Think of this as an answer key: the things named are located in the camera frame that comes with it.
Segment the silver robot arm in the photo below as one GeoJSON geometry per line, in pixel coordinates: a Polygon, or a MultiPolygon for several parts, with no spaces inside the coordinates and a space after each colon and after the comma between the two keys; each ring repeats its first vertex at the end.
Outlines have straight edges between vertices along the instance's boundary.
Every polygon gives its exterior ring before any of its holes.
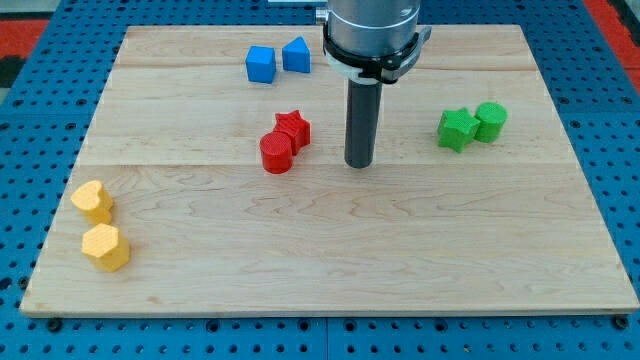
{"type": "Polygon", "coordinates": [[[420,5],[420,0],[328,0],[328,39],[351,54],[390,55],[413,38],[420,5]]]}

